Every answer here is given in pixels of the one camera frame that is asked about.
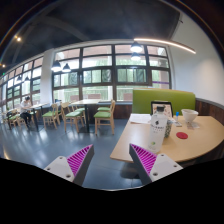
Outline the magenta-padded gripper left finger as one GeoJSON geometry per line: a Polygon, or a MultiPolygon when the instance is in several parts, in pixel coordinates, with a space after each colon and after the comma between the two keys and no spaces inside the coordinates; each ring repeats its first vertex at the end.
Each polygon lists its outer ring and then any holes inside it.
{"type": "Polygon", "coordinates": [[[68,156],[59,156],[44,170],[81,186],[94,155],[94,146],[88,145],[68,156]]]}

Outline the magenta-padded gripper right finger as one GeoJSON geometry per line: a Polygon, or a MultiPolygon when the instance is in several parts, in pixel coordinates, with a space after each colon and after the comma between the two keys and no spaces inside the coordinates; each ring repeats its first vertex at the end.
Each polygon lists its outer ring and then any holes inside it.
{"type": "Polygon", "coordinates": [[[182,169],[182,167],[166,154],[154,154],[135,144],[129,145],[132,157],[143,185],[166,177],[182,169]]]}

